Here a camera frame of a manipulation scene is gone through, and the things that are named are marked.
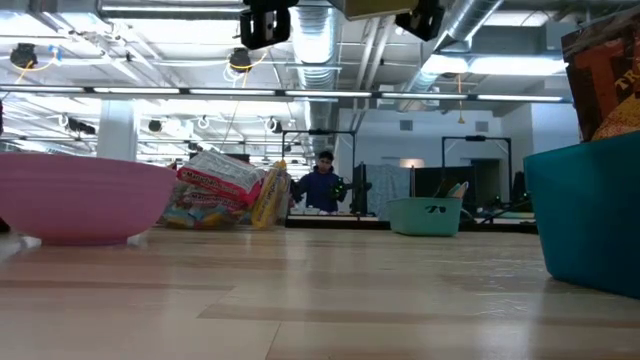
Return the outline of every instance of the pink bowl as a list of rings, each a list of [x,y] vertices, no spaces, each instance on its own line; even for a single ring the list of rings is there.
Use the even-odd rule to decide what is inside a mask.
[[[49,245],[109,245],[151,227],[173,170],[127,161],[0,154],[0,217]]]

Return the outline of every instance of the fluorescent light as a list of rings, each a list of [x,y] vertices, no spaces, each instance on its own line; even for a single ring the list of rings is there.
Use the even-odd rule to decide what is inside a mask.
[[[176,88],[93,88],[97,93],[111,94],[179,94]]]
[[[467,100],[465,94],[438,94],[438,93],[382,93],[387,99],[413,99],[413,100]]]
[[[82,93],[84,89],[77,86],[20,86],[2,85],[0,91],[10,92],[53,92],[53,93]]]
[[[478,100],[484,101],[517,101],[517,102],[562,102],[560,96],[529,96],[529,95],[478,95]]]
[[[313,91],[313,90],[289,90],[285,91],[287,96],[301,97],[348,97],[348,98],[368,98],[372,93],[367,91]]]
[[[252,90],[252,89],[191,89],[194,95],[246,95],[246,96],[273,96],[274,90]]]
[[[488,56],[471,62],[469,72],[484,75],[549,76],[564,70],[564,60],[526,56]]]
[[[230,12],[243,11],[240,7],[229,6],[103,6],[102,11],[142,11],[142,12]]]
[[[422,65],[422,72],[432,74],[464,74],[469,70],[467,61],[460,57],[431,55]]]

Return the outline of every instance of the man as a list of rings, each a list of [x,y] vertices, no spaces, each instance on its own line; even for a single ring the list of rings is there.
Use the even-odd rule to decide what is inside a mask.
[[[327,213],[338,211],[340,199],[332,194],[332,189],[338,184],[340,177],[333,173],[332,164],[333,154],[330,151],[323,151],[318,156],[313,172],[300,179],[298,191],[300,195],[307,194],[307,207],[312,206]]]

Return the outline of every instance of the wooden surface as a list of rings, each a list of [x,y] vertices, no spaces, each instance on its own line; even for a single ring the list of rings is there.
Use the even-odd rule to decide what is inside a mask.
[[[7,360],[640,359],[640,301],[549,279],[529,235],[14,235],[0,259]]]

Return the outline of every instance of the teal plastic container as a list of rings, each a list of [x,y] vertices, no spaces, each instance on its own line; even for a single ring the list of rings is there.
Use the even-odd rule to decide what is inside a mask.
[[[391,230],[411,236],[455,236],[462,199],[405,198],[387,202]]]
[[[635,132],[525,159],[553,277],[640,298],[639,156]]]

